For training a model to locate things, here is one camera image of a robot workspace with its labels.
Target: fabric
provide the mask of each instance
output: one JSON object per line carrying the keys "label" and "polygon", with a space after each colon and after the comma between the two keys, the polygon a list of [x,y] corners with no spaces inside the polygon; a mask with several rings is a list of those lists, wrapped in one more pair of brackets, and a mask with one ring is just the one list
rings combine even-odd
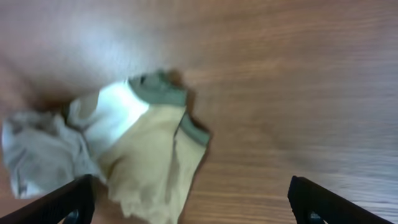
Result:
{"label": "fabric", "polygon": [[85,174],[105,181],[81,134],[59,114],[28,111],[5,119],[2,149],[17,198],[45,195]]}
{"label": "fabric", "polygon": [[[121,107],[122,101],[116,97],[101,101],[105,94],[111,95],[101,90],[98,99],[77,99],[74,103],[78,106],[71,106],[68,123],[82,131],[90,150],[103,146],[95,158],[108,180],[109,198],[121,204],[125,217],[135,215],[152,224],[177,223],[210,136],[192,124],[186,114],[186,91],[173,86],[166,74],[128,80],[123,88],[130,99],[123,105],[131,104],[130,108]],[[145,109],[137,112],[137,102]],[[99,113],[101,106],[108,108],[107,103],[114,103],[115,110]],[[121,113],[117,108],[125,114],[131,111],[132,122],[113,119],[113,113]],[[102,119],[114,122],[107,126]],[[106,136],[112,128],[119,131],[110,140]]]}
{"label": "fabric", "polygon": [[94,158],[108,150],[149,108],[131,91],[129,82],[117,82],[73,101],[68,125],[81,131]]}

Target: wooden floor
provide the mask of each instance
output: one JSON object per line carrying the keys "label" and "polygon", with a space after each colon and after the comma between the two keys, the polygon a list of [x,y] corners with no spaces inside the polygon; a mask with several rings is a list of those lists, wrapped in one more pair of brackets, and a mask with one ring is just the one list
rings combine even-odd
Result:
{"label": "wooden floor", "polygon": [[295,223],[293,175],[398,223],[397,1],[0,1],[2,117],[157,68],[213,133],[181,223]]}

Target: laminate floor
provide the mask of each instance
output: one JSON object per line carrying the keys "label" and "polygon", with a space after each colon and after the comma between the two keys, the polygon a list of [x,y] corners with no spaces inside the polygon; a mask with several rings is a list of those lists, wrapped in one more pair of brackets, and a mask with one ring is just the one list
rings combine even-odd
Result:
{"label": "laminate floor", "polygon": [[392,0],[0,0],[2,118],[178,70],[213,134],[181,223],[295,223],[292,175],[398,223],[397,60]]}

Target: crumpled sock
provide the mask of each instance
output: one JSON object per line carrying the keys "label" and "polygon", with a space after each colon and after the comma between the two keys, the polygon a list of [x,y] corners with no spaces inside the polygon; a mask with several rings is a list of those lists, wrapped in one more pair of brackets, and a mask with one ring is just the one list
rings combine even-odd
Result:
{"label": "crumpled sock", "polygon": [[59,114],[26,111],[5,119],[2,149],[17,198],[45,195],[85,174],[105,182],[82,135]]}

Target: olive green sock trim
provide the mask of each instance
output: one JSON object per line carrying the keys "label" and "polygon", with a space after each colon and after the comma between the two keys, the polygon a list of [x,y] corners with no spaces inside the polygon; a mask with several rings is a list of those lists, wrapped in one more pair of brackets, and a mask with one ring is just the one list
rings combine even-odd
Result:
{"label": "olive green sock trim", "polygon": [[187,92],[171,84],[164,72],[132,78],[129,84],[139,98],[150,104],[185,106]]}
{"label": "olive green sock trim", "polygon": [[71,102],[69,102],[68,104],[62,105],[61,108],[60,108],[61,109],[61,115],[63,116],[65,121],[67,121],[68,118],[69,118],[70,104],[71,104]]}
{"label": "olive green sock trim", "polygon": [[182,117],[180,127],[182,130],[187,134],[190,138],[195,140],[197,143],[201,144],[202,146],[207,146],[210,135],[206,131],[196,127],[189,117],[188,114],[184,114]]}

